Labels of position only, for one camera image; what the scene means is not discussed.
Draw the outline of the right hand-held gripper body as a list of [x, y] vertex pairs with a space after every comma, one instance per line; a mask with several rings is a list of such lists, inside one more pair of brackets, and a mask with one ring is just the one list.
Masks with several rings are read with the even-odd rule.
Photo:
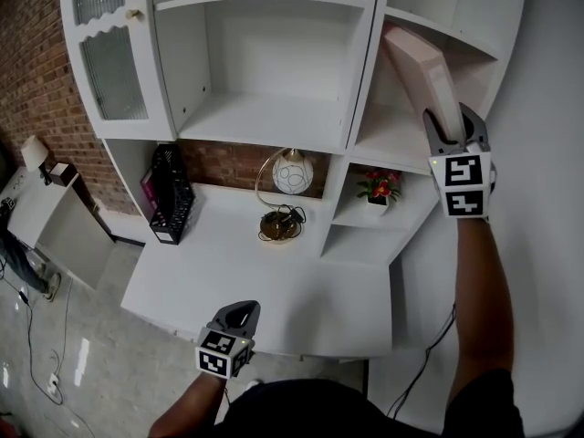
[[429, 158], [446, 217], [487, 220], [496, 168], [487, 144], [470, 141], [461, 152]]

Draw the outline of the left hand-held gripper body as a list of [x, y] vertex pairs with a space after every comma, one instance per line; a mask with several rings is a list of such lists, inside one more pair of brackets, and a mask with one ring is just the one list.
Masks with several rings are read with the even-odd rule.
[[222, 328], [209, 323], [202, 328], [195, 348], [196, 368], [220, 379], [231, 379], [254, 355], [255, 329], [248, 323]]

